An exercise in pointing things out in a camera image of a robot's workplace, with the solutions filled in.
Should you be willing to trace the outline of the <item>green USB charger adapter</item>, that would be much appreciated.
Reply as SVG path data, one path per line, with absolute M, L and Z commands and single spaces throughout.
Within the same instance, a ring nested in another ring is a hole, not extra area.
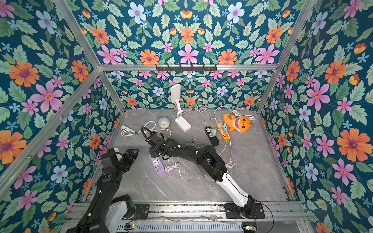
M 216 135 L 217 135 L 217 129 L 211 129 L 211 135 L 212 135 L 212 137 L 216 137 Z

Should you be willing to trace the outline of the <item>orange power strip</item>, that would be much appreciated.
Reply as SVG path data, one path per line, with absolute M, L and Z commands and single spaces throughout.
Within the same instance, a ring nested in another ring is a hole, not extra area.
M 219 133 L 220 133 L 220 135 L 221 135 L 223 141 L 224 141 L 224 142 L 228 142 L 228 141 L 230 141 L 230 136 L 229 136 L 229 134 L 228 134 L 228 130 L 227 130 L 227 132 L 224 132 L 224 131 L 222 130 L 222 125 L 223 125 L 223 124 L 224 124 L 224 123 L 222 123 L 222 122 L 218 122 L 218 123 L 216 123 L 216 126 L 217 126 L 217 129 L 219 130 Z

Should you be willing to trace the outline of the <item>round blue alarm clock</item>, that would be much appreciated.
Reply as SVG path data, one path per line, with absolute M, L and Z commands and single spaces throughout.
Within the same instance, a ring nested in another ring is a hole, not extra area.
M 161 129 L 168 129 L 169 126 L 170 126 L 170 120 L 163 116 L 161 117 L 159 120 L 158 120 L 158 126 L 161 128 Z

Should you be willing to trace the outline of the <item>purple power strip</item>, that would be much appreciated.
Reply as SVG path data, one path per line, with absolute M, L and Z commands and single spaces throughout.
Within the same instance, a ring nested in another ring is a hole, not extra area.
M 161 176 L 165 173 L 165 168 L 160 160 L 159 157 L 152 158 L 150 156 L 150 160 L 152 162 L 153 168 L 155 169 L 157 175 Z

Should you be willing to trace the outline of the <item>teal USB charger adapter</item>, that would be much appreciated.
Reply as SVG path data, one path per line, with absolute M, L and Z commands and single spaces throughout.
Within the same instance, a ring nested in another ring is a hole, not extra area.
M 223 124 L 223 125 L 222 125 L 222 130 L 223 130 L 224 132 L 227 132 L 227 130 L 228 130 L 228 127 L 227 127 L 227 125 L 226 125 L 226 124 Z

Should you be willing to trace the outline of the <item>white folding desk lamp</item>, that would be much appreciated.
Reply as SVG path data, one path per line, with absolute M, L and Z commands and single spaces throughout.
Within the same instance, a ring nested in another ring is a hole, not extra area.
M 177 116 L 175 118 L 175 123 L 184 131 L 188 131 L 191 129 L 191 125 L 183 118 L 182 113 L 183 110 L 181 108 L 180 100 L 181 100 L 181 85 L 176 84 L 171 87 L 171 99 L 177 107 Z

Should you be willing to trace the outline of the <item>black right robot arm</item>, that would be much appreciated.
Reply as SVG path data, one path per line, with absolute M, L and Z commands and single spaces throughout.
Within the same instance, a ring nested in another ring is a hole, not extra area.
M 243 217 L 250 217 L 255 204 L 254 198 L 234 181 L 224 160 L 212 145 L 197 148 L 181 144 L 172 138 L 166 139 L 161 133 L 158 134 L 145 126 L 142 126 L 140 130 L 150 145 L 151 157 L 160 157 L 163 160 L 177 157 L 193 162 L 206 180 L 219 185 L 233 200 L 234 205 L 227 206 L 229 211 L 239 213 Z

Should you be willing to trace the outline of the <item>black power strip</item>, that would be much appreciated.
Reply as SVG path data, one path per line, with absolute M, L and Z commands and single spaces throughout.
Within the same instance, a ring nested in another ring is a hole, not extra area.
M 205 133 L 211 143 L 212 146 L 218 146 L 219 145 L 219 140 L 217 138 L 217 133 L 216 129 L 211 128 L 210 126 L 205 127 Z

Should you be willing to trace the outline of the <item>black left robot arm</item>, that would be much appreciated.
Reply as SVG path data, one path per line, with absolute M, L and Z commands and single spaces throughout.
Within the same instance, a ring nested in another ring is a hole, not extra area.
M 131 217 L 135 206 L 131 197 L 114 198 L 122 181 L 139 155 L 139 149 L 120 153 L 111 148 L 101 157 L 103 173 L 96 183 L 96 192 L 86 213 L 68 233 L 115 233 L 123 217 Z

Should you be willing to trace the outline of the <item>dark blue meat grinder front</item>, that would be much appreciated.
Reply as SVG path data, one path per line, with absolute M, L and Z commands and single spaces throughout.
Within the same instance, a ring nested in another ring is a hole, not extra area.
M 218 154 L 216 152 L 216 149 L 212 145 L 206 145 L 203 147 L 204 154 L 211 158 L 215 158 Z

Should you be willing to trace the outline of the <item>orange shark plush toy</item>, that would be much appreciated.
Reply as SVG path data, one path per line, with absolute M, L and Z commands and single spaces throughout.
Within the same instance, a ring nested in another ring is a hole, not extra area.
M 229 132 L 237 131 L 239 133 L 245 133 L 251 128 L 251 121 L 245 116 L 235 117 L 230 114 L 223 114 L 222 116 Z

